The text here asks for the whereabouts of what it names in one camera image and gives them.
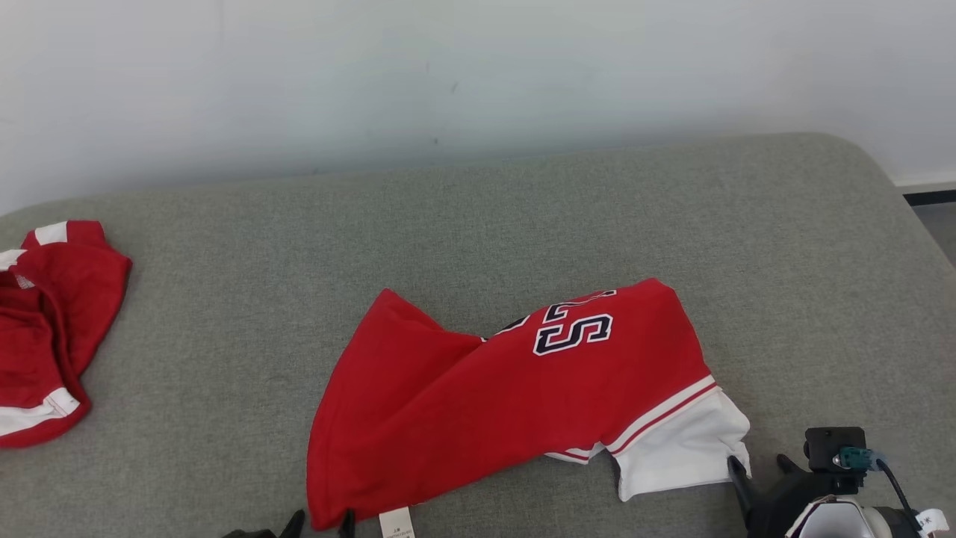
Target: gray upholstered surface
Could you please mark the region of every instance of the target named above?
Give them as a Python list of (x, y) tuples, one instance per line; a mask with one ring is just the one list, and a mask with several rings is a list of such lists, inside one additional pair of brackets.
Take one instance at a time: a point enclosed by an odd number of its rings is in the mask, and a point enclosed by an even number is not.
[[(956, 271), (883, 173), (821, 135), (48, 204), (0, 244), (102, 221), (135, 267), (83, 376), (95, 408), (0, 453), (0, 535), (197, 536), (304, 506), (315, 407), (390, 286), (489, 334), (538, 306), (658, 277), (748, 415), (758, 484), (803, 430), (860, 425), (914, 506), (956, 516)], [(726, 484), (615, 494), (606, 454), (541, 458), (412, 508), (420, 538), (733, 536)], [(896, 505), (882, 477), (863, 500)], [(377, 536), (376, 522), (359, 527)]]

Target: printed number 5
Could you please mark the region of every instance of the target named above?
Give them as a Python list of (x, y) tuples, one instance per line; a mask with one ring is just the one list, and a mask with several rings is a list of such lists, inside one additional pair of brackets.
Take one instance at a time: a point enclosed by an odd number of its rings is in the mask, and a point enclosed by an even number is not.
[(535, 355), (547, 355), (577, 346), (582, 341), (600, 342), (611, 338), (611, 324), (614, 322), (608, 314), (582, 318), (571, 324), (571, 333), (564, 340), (556, 340), (555, 337), (564, 331), (564, 324), (544, 326), (538, 329), (537, 338), (534, 343)]

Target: white sleeve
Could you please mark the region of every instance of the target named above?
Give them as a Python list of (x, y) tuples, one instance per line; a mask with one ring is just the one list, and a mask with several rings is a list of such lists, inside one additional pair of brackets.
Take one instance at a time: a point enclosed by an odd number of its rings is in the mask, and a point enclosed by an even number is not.
[(639, 493), (728, 482), (729, 456), (736, 456), (750, 474), (750, 456), (741, 441), (750, 422), (720, 388), (661, 417), (620, 447), (609, 446), (620, 465), (622, 501)]

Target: cable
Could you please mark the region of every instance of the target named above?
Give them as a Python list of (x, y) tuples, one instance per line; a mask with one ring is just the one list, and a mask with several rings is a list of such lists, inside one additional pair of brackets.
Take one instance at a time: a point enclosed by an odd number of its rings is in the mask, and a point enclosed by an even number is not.
[(886, 478), (890, 479), (890, 485), (893, 486), (893, 489), (897, 492), (897, 497), (900, 498), (906, 521), (908, 521), (909, 525), (916, 531), (916, 535), (920, 536), (920, 532), (923, 528), (920, 526), (920, 522), (916, 521), (916, 516), (913, 515), (913, 508), (909, 507), (909, 502), (906, 501), (906, 496), (902, 494), (902, 488), (900, 487), (900, 483), (896, 481), (896, 477), (893, 476), (893, 471), (890, 470), (883, 460), (877, 460), (877, 467), (886, 474)]

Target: red fabric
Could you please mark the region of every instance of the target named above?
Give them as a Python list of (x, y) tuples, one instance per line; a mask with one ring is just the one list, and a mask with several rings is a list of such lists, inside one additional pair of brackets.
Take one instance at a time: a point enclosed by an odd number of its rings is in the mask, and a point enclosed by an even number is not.
[(0, 272), (0, 407), (39, 406), (59, 387), (79, 407), (0, 436), (0, 447), (51, 440), (89, 412), (79, 376), (120, 310), (132, 266), (109, 246), (96, 221), (69, 221), (66, 240), (49, 244), (30, 232), (21, 249), (26, 252)]
[[(588, 319), (579, 344), (560, 348)], [(315, 414), (313, 525), (334, 527), (348, 508), (365, 519), (422, 503), (546, 453), (611, 444), (709, 374), (677, 295), (657, 280), (542, 308), (486, 343), (441, 329), (386, 289)]]

